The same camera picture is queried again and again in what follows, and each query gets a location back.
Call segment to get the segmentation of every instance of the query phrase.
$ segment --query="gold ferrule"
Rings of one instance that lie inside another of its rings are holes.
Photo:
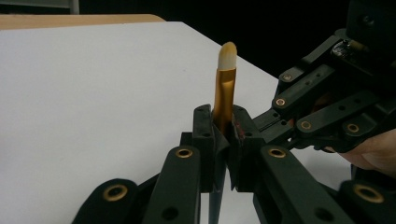
[[[227,137],[233,119],[233,89],[236,68],[218,70],[216,73],[215,104],[213,106],[213,123]]]

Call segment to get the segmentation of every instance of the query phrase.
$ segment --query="brush bristles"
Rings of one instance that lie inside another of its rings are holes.
[[[233,42],[225,43],[219,52],[218,70],[236,68],[236,46]]]

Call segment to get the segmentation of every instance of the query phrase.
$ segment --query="gold metal ring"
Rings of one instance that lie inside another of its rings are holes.
[[[285,101],[284,99],[277,99],[277,100],[276,100],[276,104],[277,104],[277,105],[285,105],[285,104],[286,104],[286,101]]]
[[[177,152],[176,152],[176,155],[179,157],[179,158],[188,158],[188,157],[190,157],[190,156],[192,156],[192,150],[190,150],[190,149],[186,149],[186,148],[181,148],[181,149],[179,149]]]
[[[312,125],[308,121],[303,121],[303,122],[301,122],[301,127],[304,128],[304,129],[311,129]]]
[[[128,189],[121,184],[109,186],[103,192],[103,198],[108,202],[115,202],[125,197]]]
[[[285,79],[285,80],[291,80],[291,78],[292,78],[292,76],[289,74],[283,75],[283,79]]]
[[[380,194],[378,191],[376,191],[375,189],[373,189],[371,187],[364,186],[361,184],[356,184],[355,186],[353,186],[353,191],[355,191],[355,193],[357,195],[359,195],[361,198],[363,198],[367,202],[370,202],[370,203],[384,202],[384,196],[382,196],[382,194]]]
[[[284,152],[282,149],[279,148],[271,148],[268,150],[268,154],[272,157],[276,158],[284,158],[286,157],[286,152]]]
[[[357,133],[359,131],[359,126],[356,124],[348,124],[346,127],[352,133]]]

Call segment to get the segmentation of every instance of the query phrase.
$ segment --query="wooden surface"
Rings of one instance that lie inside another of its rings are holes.
[[[164,21],[151,14],[127,15],[0,15],[0,30]]]

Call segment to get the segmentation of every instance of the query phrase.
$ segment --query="black mechanical part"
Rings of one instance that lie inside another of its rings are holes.
[[[288,149],[262,147],[256,162],[262,183],[254,203],[268,223],[354,223]],[[277,209],[266,211],[269,207]]]
[[[200,196],[199,150],[175,147],[166,157],[142,223],[199,223]]]
[[[253,156],[264,141],[246,109],[238,105],[233,106],[233,133],[227,160],[232,189],[252,192],[257,181]]]
[[[396,223],[395,197],[367,181],[343,182],[337,201],[356,223]]]
[[[201,154],[201,192],[213,191],[216,143],[212,125],[210,105],[194,109],[191,146]]]
[[[224,189],[226,160],[230,144],[220,130],[213,125],[216,139],[214,189],[209,193],[209,224],[218,224],[221,209],[222,194]]]
[[[296,122],[298,134],[302,137],[310,137],[331,129],[341,120],[362,111],[365,107],[378,102],[379,99],[369,91],[361,91],[347,98],[326,106],[319,111],[307,115]]]
[[[379,186],[396,197],[396,179],[375,170],[363,170],[353,164],[350,167],[352,179]]]
[[[331,54],[350,80],[385,96],[396,92],[393,85],[396,82],[396,66],[393,66],[396,58],[368,51],[355,40],[339,42],[332,48]]]
[[[79,208],[73,224],[138,223],[137,185],[126,179],[112,179],[98,186]]]
[[[149,200],[151,199],[151,194],[152,191],[154,190],[155,185],[157,184],[158,176],[160,174],[157,174],[153,176],[152,178],[146,180],[139,186],[137,186],[138,189],[138,195],[137,195],[137,200],[136,206],[139,208],[140,213],[138,214],[138,217],[136,218],[137,222],[136,223],[142,223],[143,217],[146,214],[148,205],[149,205]]]
[[[280,115],[274,110],[269,109],[253,119],[257,129],[262,132],[274,123],[280,121]]]
[[[340,37],[336,35],[330,36],[321,45],[314,49],[311,53],[303,57],[295,66],[283,72],[278,80],[278,86],[276,94],[281,93],[283,90],[290,87],[292,84],[297,82],[305,74],[309,73],[320,65],[325,63],[330,57],[330,50],[340,42]]]
[[[351,0],[346,34],[376,53],[396,59],[396,2]]]
[[[364,113],[346,120],[342,126],[344,138],[356,142],[393,129],[396,126],[396,97],[381,100]]]
[[[319,66],[277,95],[272,101],[272,108],[282,119],[292,119],[293,115],[305,112],[324,93],[334,72],[326,64]]]

